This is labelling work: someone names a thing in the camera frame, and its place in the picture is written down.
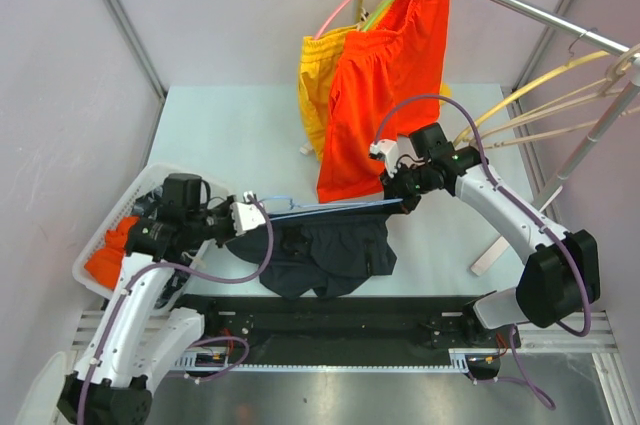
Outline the beige wooden hanger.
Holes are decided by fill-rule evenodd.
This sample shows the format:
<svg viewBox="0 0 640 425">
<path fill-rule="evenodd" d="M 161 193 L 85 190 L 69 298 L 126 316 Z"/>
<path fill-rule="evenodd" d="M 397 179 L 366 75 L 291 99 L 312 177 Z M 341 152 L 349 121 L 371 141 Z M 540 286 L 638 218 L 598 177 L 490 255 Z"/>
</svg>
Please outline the beige wooden hanger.
<svg viewBox="0 0 640 425">
<path fill-rule="evenodd" d="M 515 118 L 510 119 L 503 125 L 499 125 L 492 129 L 486 130 L 480 133 L 480 139 L 482 141 L 487 140 L 489 137 L 493 137 L 506 130 L 514 130 L 516 128 L 524 127 L 531 123 L 540 121 L 542 119 L 550 118 L 551 116 L 561 114 L 578 107 L 595 103 L 597 101 L 604 100 L 606 98 L 617 98 L 622 88 L 618 87 L 619 82 L 627 76 L 631 71 L 632 63 L 634 59 L 639 55 L 639 45 L 633 46 L 629 51 L 623 53 L 616 60 L 612 61 L 607 67 L 603 77 L 599 80 L 591 82 L 581 88 L 575 89 L 566 93 L 558 98 L 548 101 L 538 107 L 517 115 Z M 520 98 L 524 97 L 530 91 L 546 82 L 563 75 L 564 73 L 571 71 L 575 68 L 581 67 L 585 64 L 589 64 L 593 61 L 601 58 L 608 57 L 607 52 L 594 52 L 577 59 L 571 59 L 566 65 L 557 67 L 545 75 L 538 77 L 530 84 L 524 87 L 524 92 L 513 92 L 506 99 L 502 101 L 504 107 L 515 103 Z M 487 149 L 497 149 L 510 147 L 525 143 L 531 143 L 546 139 L 555 138 L 561 135 L 569 134 L 574 131 L 586 128 L 588 125 L 594 125 L 595 121 L 589 121 L 572 125 L 569 127 L 559 128 L 548 132 L 535 133 L 533 135 L 527 135 L 523 138 L 514 138 L 511 140 L 496 141 L 485 145 Z"/>
</svg>

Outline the white plastic basket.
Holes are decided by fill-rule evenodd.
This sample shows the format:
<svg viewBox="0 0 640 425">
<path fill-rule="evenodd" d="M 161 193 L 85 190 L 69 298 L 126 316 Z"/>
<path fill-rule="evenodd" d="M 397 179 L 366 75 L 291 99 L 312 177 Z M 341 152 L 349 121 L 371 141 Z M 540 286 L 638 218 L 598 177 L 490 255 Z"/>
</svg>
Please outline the white plastic basket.
<svg viewBox="0 0 640 425">
<path fill-rule="evenodd" d="M 163 183 L 174 173 L 188 172 L 177 165 L 156 163 L 145 167 L 126 189 L 113 209 L 107 214 L 97 231 L 89 239 L 72 266 L 73 278 L 89 291 L 96 293 L 108 303 L 113 296 L 124 259 L 126 234 L 140 217 L 155 218 L 159 207 Z M 221 182 L 211 176 L 201 175 L 207 186 L 201 185 L 201 203 L 207 208 L 221 205 L 230 192 Z M 195 249 L 188 250 L 179 263 L 195 268 L 201 264 L 204 253 L 211 241 L 204 242 Z M 190 278 L 188 273 L 174 271 L 154 305 L 153 314 L 169 310 L 177 300 Z"/>
</svg>

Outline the yellow hanger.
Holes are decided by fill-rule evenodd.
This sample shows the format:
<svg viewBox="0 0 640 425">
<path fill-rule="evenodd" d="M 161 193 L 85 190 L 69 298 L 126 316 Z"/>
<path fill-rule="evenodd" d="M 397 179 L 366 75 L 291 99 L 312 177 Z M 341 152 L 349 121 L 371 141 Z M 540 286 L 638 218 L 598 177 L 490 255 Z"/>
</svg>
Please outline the yellow hanger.
<svg viewBox="0 0 640 425">
<path fill-rule="evenodd" d="M 475 120 L 477 129 L 487 122 L 490 118 L 496 115 L 499 111 L 505 110 L 509 105 L 514 105 L 520 99 L 533 91 L 536 91 L 543 85 L 556 78 L 559 78 L 575 69 L 581 68 L 591 62 L 604 59 L 609 54 L 604 51 L 594 52 L 579 58 L 570 59 L 565 65 L 561 65 L 552 69 L 551 71 L 539 76 L 538 78 L 527 83 L 523 87 L 512 92 L 506 98 L 504 98 L 497 105 L 493 106 L 490 110 L 486 111 L 483 115 Z M 529 111 L 516 115 L 514 118 L 509 119 L 502 125 L 498 125 L 491 129 L 487 129 L 480 133 L 480 138 L 485 139 L 501 133 L 507 129 L 514 129 L 523 125 L 527 125 L 542 118 L 550 117 L 557 113 L 576 108 L 585 104 L 590 104 L 600 99 L 613 97 L 621 92 L 621 89 L 616 89 L 615 86 L 618 82 L 626 76 L 627 71 L 631 65 L 619 66 L 616 71 L 613 71 L 615 62 L 619 57 L 612 61 L 606 69 L 602 78 L 588 83 L 580 88 L 574 89 L 570 92 L 561 95 L 555 99 L 552 99 L 542 105 L 539 105 Z"/>
</svg>

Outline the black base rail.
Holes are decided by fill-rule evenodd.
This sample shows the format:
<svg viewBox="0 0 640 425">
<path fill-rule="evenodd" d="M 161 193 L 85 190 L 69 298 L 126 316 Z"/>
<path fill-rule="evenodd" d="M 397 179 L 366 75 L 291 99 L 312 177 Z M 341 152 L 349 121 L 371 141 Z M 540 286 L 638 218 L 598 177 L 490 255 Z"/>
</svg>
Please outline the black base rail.
<svg viewBox="0 0 640 425">
<path fill-rule="evenodd" d="M 517 330 L 483 331 L 471 322 L 468 296 L 357 297 L 288 301 L 273 297 L 188 294 L 177 306 L 204 316 L 205 337 L 237 336 L 220 345 L 245 369 L 382 371 L 464 367 L 497 369 L 521 345 Z"/>
</svg>

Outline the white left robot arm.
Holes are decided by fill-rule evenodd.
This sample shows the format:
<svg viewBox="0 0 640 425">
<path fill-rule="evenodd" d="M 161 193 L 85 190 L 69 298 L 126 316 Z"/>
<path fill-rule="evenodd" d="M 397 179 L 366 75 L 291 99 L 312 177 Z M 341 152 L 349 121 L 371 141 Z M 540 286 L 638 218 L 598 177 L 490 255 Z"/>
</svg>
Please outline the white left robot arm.
<svg viewBox="0 0 640 425">
<path fill-rule="evenodd" d="M 217 277 L 195 267 L 194 252 L 209 242 L 224 245 L 263 224 L 253 196 L 211 202 L 201 176 L 172 173 L 156 209 L 136 217 L 125 235 L 120 271 L 101 321 L 58 399 L 72 424 L 143 424 L 154 393 L 192 345 L 214 342 L 221 321 L 206 310 L 176 307 L 155 335 L 144 330 L 174 278 Z"/>
</svg>

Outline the patterned dark clothes in basket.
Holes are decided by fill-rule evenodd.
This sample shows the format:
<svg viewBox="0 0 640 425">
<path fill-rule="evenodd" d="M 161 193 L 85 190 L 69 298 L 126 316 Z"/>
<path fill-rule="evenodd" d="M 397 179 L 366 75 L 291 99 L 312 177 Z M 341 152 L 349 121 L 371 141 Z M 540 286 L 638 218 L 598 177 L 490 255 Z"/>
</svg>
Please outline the patterned dark clothes in basket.
<svg viewBox="0 0 640 425">
<path fill-rule="evenodd" d="M 156 219 L 162 195 L 163 186 L 159 185 L 143 196 L 136 198 L 131 210 L 131 215 L 140 218 Z M 186 274 L 175 271 L 156 299 L 154 309 L 159 310 L 166 307 L 172 297 L 186 284 L 186 280 Z"/>
</svg>

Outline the blue wire hanger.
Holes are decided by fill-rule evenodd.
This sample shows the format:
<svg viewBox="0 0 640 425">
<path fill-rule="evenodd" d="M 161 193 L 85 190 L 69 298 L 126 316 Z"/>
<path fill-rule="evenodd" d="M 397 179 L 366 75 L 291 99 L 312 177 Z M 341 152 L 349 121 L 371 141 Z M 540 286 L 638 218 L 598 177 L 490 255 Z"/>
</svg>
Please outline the blue wire hanger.
<svg viewBox="0 0 640 425">
<path fill-rule="evenodd" d="M 337 212 L 348 212 L 357 210 L 373 210 L 374 208 L 399 205 L 402 203 L 400 198 L 379 199 L 373 201 L 355 201 L 355 202 L 330 202 L 330 203 L 308 203 L 303 204 L 297 202 L 293 197 L 279 195 L 264 197 L 258 202 L 266 207 L 267 213 L 272 220 L 285 220 L 289 218 L 303 218 L 307 216 L 315 216 Z"/>
</svg>

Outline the orange cloth in basket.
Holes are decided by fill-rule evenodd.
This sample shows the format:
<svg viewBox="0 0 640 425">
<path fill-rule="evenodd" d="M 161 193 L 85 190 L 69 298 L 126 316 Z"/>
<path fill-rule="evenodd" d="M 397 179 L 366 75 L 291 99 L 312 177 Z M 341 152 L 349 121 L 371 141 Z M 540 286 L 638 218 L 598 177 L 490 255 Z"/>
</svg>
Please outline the orange cloth in basket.
<svg viewBox="0 0 640 425">
<path fill-rule="evenodd" d="M 114 229 L 105 233 L 105 244 L 92 254 L 85 270 L 95 281 L 109 290 L 114 290 L 125 256 L 125 247 L 130 229 L 139 221 L 138 217 L 124 217 Z"/>
</svg>

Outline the dark navy shorts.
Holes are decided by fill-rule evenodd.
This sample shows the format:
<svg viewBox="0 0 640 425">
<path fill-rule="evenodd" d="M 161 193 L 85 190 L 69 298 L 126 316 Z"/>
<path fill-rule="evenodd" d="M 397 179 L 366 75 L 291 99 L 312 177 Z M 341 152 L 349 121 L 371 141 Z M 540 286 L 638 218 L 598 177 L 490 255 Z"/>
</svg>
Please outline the dark navy shorts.
<svg viewBox="0 0 640 425">
<path fill-rule="evenodd" d="M 388 243 L 389 217 L 376 207 L 273 219 L 273 252 L 260 283 L 288 300 L 309 291 L 329 299 L 352 293 L 372 277 L 391 275 L 397 256 Z"/>
</svg>

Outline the orange shorts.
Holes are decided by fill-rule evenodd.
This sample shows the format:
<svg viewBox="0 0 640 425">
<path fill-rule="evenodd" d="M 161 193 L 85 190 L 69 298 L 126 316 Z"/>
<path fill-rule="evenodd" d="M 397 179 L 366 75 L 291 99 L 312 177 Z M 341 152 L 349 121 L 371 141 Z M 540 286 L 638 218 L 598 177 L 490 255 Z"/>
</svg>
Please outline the orange shorts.
<svg viewBox="0 0 640 425">
<path fill-rule="evenodd" d="M 329 89 L 319 202 L 380 192 L 384 166 L 370 145 L 438 120 L 449 3 L 394 0 L 371 30 L 347 32 Z"/>
</svg>

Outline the yellow shorts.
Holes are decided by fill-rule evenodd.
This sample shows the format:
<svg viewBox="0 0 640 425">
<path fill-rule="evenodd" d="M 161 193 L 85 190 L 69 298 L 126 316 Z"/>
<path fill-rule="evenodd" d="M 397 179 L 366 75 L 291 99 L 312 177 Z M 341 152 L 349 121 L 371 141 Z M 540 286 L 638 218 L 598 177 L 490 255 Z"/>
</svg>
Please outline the yellow shorts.
<svg viewBox="0 0 640 425">
<path fill-rule="evenodd" d="M 303 39 L 299 109 L 323 165 L 364 162 L 379 121 L 413 96 L 436 94 L 448 24 L 411 22 L 398 30 L 352 26 Z"/>
</svg>

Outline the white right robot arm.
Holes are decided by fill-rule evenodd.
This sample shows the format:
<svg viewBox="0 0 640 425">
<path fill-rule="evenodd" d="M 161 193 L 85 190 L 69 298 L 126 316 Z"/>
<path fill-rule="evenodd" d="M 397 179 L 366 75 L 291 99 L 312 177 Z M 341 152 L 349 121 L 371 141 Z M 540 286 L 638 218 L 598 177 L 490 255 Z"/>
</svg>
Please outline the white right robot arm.
<svg viewBox="0 0 640 425">
<path fill-rule="evenodd" d="M 574 312 L 591 311 L 601 284 L 597 243 L 589 232 L 571 233 L 533 208 L 478 149 L 454 148 L 439 124 L 415 131 L 410 142 L 419 159 L 412 166 L 402 164 L 393 140 L 370 146 L 370 157 L 384 164 L 380 181 L 386 198 L 399 198 L 412 210 L 422 195 L 445 190 L 491 224 L 524 265 L 516 286 L 472 302 L 471 315 L 461 321 L 469 344 L 486 345 L 502 326 L 530 322 L 547 328 Z"/>
</svg>

